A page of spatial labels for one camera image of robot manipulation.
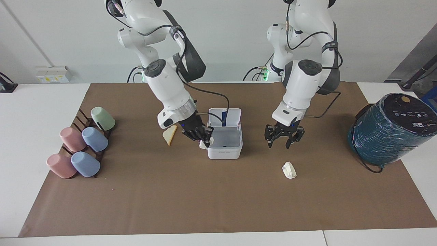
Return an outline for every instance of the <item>brown paper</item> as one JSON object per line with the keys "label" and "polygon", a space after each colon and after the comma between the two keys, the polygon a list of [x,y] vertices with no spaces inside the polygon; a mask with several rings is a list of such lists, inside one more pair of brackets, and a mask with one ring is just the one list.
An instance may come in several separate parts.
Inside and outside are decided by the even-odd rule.
{"label": "brown paper", "polygon": [[[284,88],[275,84],[195,84],[226,94],[242,109],[238,160],[209,160],[178,129],[167,146],[157,124],[161,103],[146,84],[92,84],[81,109],[102,106],[117,120],[96,179],[50,172],[20,237],[205,232],[272,232],[436,227],[401,161],[381,174],[366,170],[346,136],[367,104],[355,83],[306,133],[269,149],[266,124]],[[219,96],[193,91],[199,112],[225,107]],[[335,95],[317,95],[308,114],[321,114]],[[292,162],[297,178],[282,166]]]}

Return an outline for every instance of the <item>electrical socket panel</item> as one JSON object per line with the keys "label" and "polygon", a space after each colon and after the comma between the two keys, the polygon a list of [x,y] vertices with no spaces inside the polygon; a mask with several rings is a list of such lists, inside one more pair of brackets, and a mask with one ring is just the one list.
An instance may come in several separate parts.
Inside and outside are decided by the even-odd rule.
{"label": "electrical socket panel", "polygon": [[36,67],[36,78],[41,83],[69,83],[73,78],[66,67]]}

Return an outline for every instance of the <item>white table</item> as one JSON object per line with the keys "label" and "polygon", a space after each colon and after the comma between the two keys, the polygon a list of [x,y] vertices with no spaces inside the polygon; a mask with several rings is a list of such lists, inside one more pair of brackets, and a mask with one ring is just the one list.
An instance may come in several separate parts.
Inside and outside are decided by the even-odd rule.
{"label": "white table", "polygon": [[[397,84],[359,83],[369,102]],[[16,237],[45,180],[43,164],[61,145],[60,130],[69,126],[88,84],[22,84],[0,94],[0,237]],[[402,158],[419,191],[437,215],[437,138]],[[437,228],[311,232],[215,233],[183,235],[105,235],[0,239],[0,245],[436,245]]]}

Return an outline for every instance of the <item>gold circle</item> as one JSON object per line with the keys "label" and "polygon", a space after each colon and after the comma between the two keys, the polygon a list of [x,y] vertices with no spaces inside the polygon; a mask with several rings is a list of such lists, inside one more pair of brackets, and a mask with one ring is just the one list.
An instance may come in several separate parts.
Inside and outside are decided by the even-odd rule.
{"label": "gold circle", "polygon": [[401,97],[402,101],[404,102],[410,102],[410,99],[406,96]]}

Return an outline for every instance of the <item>green indicator light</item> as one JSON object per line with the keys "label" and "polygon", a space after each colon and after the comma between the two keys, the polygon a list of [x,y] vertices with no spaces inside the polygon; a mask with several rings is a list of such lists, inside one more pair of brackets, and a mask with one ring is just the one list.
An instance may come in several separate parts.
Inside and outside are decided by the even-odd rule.
{"label": "green indicator light", "polygon": [[270,71],[269,70],[263,70],[263,72],[264,72],[263,80],[267,81],[269,79]]}

